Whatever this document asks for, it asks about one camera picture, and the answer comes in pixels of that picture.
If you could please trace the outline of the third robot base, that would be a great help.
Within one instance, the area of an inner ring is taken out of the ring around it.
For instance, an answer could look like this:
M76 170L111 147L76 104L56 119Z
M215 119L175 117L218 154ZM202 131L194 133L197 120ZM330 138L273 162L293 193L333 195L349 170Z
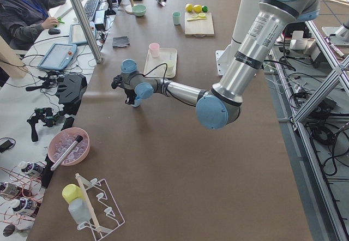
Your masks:
M348 46L348 21L340 27L322 27L325 36L330 38L334 45Z

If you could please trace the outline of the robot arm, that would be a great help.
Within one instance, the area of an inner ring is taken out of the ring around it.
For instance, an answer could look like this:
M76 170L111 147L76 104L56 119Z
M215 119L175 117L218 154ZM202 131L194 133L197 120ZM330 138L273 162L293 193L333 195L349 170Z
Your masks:
M126 104L137 107L141 99L154 93L192 105L200 123L208 129L220 129L240 115L242 94L262 68L275 41L290 23L313 20L318 16L320 0L242 0L236 25L249 23L239 47L227 49L227 69L221 80L209 91L176 83L166 78L146 77L132 59L121 65L121 74L114 78L113 87L123 88Z

